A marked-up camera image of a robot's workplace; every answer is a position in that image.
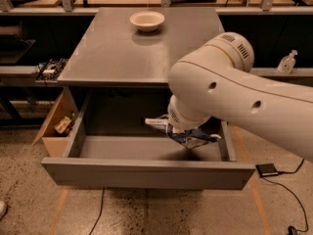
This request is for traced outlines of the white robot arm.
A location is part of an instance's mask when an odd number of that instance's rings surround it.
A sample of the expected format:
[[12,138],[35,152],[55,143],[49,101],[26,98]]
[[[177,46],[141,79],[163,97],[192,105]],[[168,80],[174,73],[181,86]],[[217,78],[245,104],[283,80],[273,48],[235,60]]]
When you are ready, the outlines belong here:
[[194,129],[209,118],[231,122],[313,161],[313,88],[249,71],[254,54],[235,32],[221,33],[169,71],[169,121]]

